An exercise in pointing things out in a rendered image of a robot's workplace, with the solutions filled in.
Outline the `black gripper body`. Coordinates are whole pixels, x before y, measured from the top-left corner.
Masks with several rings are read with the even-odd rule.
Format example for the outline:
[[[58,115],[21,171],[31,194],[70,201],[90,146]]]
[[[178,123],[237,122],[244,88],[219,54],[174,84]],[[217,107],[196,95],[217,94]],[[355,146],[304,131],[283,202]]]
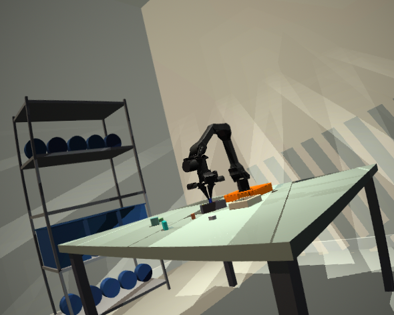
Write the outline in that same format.
[[[225,178],[224,178],[224,176],[218,176],[217,178],[215,178],[215,181],[214,182],[209,182],[209,183],[206,183],[206,182],[204,182],[204,180],[202,180],[202,178],[201,178],[201,173],[202,173],[202,171],[204,171],[204,172],[208,172],[208,168],[204,168],[204,169],[201,169],[201,170],[197,170],[197,175],[198,175],[198,178],[199,178],[199,183],[191,183],[191,184],[187,184],[187,190],[192,190],[192,189],[194,189],[194,188],[203,188],[203,187],[205,187],[205,185],[206,184],[208,184],[208,185],[213,185],[214,184],[214,182],[222,182],[222,181],[225,181]],[[203,183],[204,182],[204,183]]]

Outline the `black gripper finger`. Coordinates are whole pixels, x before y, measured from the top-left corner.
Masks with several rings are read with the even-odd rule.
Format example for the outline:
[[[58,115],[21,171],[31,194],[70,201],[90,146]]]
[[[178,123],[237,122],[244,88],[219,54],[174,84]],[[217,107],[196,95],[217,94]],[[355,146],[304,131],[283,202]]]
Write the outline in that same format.
[[[212,190],[215,184],[207,186],[210,199],[212,198]]]
[[[208,192],[207,192],[207,190],[206,190],[206,186],[203,187],[203,188],[198,188],[198,189],[200,189],[200,190],[204,193],[204,195],[207,197],[207,199],[210,200],[210,199],[209,199],[209,196],[208,196]]]

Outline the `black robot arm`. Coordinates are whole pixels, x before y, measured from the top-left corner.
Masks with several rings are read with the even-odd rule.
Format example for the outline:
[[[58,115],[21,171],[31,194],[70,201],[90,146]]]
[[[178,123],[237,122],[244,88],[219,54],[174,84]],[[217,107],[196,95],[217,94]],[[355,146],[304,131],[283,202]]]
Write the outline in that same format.
[[[250,175],[244,170],[244,166],[238,161],[231,140],[232,131],[230,125],[227,123],[213,123],[207,127],[206,131],[203,133],[199,141],[197,141],[190,148],[188,158],[183,159],[184,161],[182,163],[182,169],[185,172],[193,172],[208,167],[206,163],[206,159],[208,159],[208,156],[203,154],[205,154],[207,149],[207,143],[210,141],[210,138],[213,136],[213,134],[217,134],[217,136],[222,140],[224,144],[224,148],[230,162],[230,169],[228,169],[228,171],[234,183],[237,182],[238,184],[237,193],[252,189],[249,187],[248,184],[248,179],[250,179]],[[208,170],[208,172],[202,171],[201,173],[201,178],[206,183],[214,182],[215,178],[217,177],[218,173],[216,170],[213,172],[211,172],[211,170]]]

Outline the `teal cube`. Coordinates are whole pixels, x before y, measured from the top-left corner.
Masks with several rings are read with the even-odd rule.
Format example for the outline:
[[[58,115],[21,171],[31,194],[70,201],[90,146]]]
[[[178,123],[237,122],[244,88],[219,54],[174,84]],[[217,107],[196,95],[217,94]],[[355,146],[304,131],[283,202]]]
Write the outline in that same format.
[[[152,226],[156,226],[156,225],[159,225],[159,224],[160,224],[160,223],[159,223],[158,217],[150,218],[150,222],[151,222],[151,225],[152,225]]]

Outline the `teal cylinder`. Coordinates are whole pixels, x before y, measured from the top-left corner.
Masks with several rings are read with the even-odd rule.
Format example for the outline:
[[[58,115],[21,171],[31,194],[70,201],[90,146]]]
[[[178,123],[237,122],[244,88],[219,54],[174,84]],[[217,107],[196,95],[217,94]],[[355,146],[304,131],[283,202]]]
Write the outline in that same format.
[[[167,224],[167,222],[166,221],[162,221],[162,227],[163,227],[163,229],[166,231],[166,230],[169,230],[168,229],[168,224]]]

